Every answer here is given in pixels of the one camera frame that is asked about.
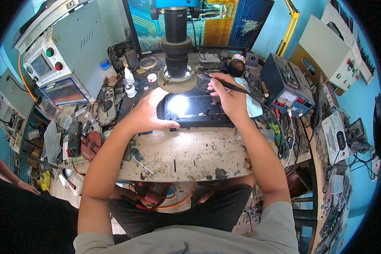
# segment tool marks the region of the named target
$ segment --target computer monitor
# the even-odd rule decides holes
[[[188,13],[187,34],[193,46],[250,51],[273,4],[273,0],[203,0],[199,18],[193,19],[193,24]],[[123,0],[123,5],[140,57],[161,52],[164,15],[152,20],[149,0]]]

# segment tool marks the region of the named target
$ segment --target yellow bag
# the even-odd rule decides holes
[[[40,173],[40,185],[42,191],[47,191],[50,188],[50,179],[51,172],[49,170]]]

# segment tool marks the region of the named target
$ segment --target electric outlet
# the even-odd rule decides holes
[[[371,152],[371,158],[374,156],[375,154],[375,151],[372,151]],[[375,159],[373,159],[371,161],[371,170],[376,174],[378,175],[378,171],[380,170],[380,164],[381,164],[381,160],[378,158],[378,156],[375,157]],[[376,181],[378,178],[378,176],[375,176],[375,178],[373,180],[371,180],[372,182]]]

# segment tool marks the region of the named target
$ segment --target person's arm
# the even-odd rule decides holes
[[[224,112],[239,131],[249,154],[254,177],[264,194],[263,209],[276,201],[291,203],[284,167],[272,147],[249,118],[246,95],[238,91],[228,91],[215,78],[237,86],[240,85],[230,75],[212,73],[210,76],[213,79],[209,83],[208,90],[215,90],[211,95],[220,97]]]
[[[167,94],[168,92],[158,87],[141,99],[115,126],[93,159],[82,187],[77,221],[78,235],[84,232],[97,232],[113,236],[108,199],[116,185],[128,142],[136,133],[179,127],[175,121],[157,118],[157,105]]]
[[[27,184],[25,181],[18,178],[13,172],[11,172],[11,170],[7,167],[7,165],[1,159],[0,159],[0,179],[8,183],[11,183],[13,185],[16,185],[19,188],[24,189],[26,191],[30,191],[36,195],[41,194],[41,192],[39,192],[36,188]]]

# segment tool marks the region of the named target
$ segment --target grey t-shirt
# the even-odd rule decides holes
[[[170,226],[117,245],[110,236],[85,232],[73,246],[77,254],[299,253],[292,206],[285,201],[265,208],[250,237],[198,226]]]

